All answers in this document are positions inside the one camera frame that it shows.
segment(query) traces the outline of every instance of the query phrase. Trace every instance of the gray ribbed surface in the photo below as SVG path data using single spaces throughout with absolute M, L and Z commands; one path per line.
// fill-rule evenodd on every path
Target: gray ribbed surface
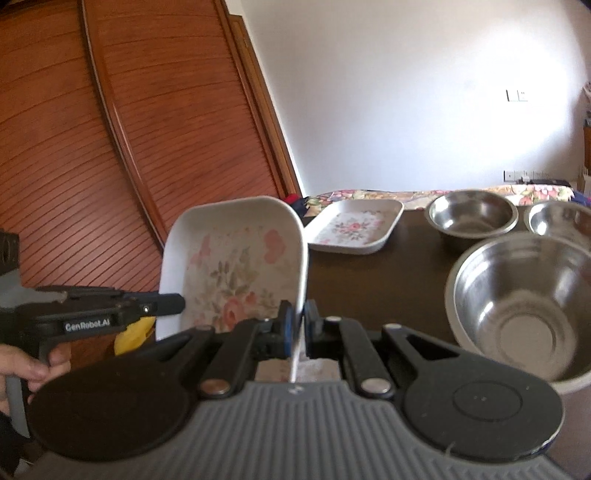
M 392 405 L 344 382 L 249 383 L 203 403 L 187 427 L 145 455 L 81 463 L 45 455 L 25 480 L 566 480 L 539 456 L 477 465 L 421 443 Z

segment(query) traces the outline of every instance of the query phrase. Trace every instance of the stainless steel bowl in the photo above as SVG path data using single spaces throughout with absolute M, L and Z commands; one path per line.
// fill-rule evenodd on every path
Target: stainless steel bowl
M 591 253 L 528 232 L 475 245 L 447 278 L 463 348 L 521 368 L 558 393 L 591 384 Z
M 536 203 L 525 211 L 525 226 L 538 235 L 557 236 L 591 249 L 591 209 L 573 202 Z
M 519 214 L 515 205 L 496 193 L 456 190 L 433 200 L 425 217 L 446 245 L 463 252 L 481 240 L 509 232 Z

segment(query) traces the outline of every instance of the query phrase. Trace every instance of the yellow object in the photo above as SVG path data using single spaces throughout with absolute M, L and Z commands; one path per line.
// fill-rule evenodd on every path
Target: yellow object
M 122 355 L 139 348 L 149 337 L 156 317 L 142 317 L 115 337 L 115 355 Z

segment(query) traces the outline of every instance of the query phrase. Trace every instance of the wooden table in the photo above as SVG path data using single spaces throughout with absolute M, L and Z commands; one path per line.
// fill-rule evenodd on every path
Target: wooden table
M 515 230 L 523 229 L 520 219 Z M 458 257 L 443 248 L 422 210 L 407 211 L 387 244 L 375 254 L 311 250 L 307 298 L 316 301 L 322 316 L 354 318 L 369 330 L 380 330 L 384 323 L 401 323 L 455 343 L 443 292 Z M 566 395 L 563 401 L 565 423 L 550 456 L 583 479 L 591 473 L 591 388 Z

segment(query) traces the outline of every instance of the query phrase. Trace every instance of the small metal bowl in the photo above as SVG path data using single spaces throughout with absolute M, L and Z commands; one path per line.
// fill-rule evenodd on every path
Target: small metal bowl
M 536 203 L 524 214 L 530 232 L 566 238 L 591 250 L 591 209 L 573 202 Z
M 446 245 L 463 252 L 481 240 L 509 232 L 519 214 L 515 205 L 496 193 L 456 190 L 433 200 L 425 217 Z
M 591 384 L 591 252 L 528 232 L 479 243 L 452 268 L 447 319 L 459 345 L 552 382 Z

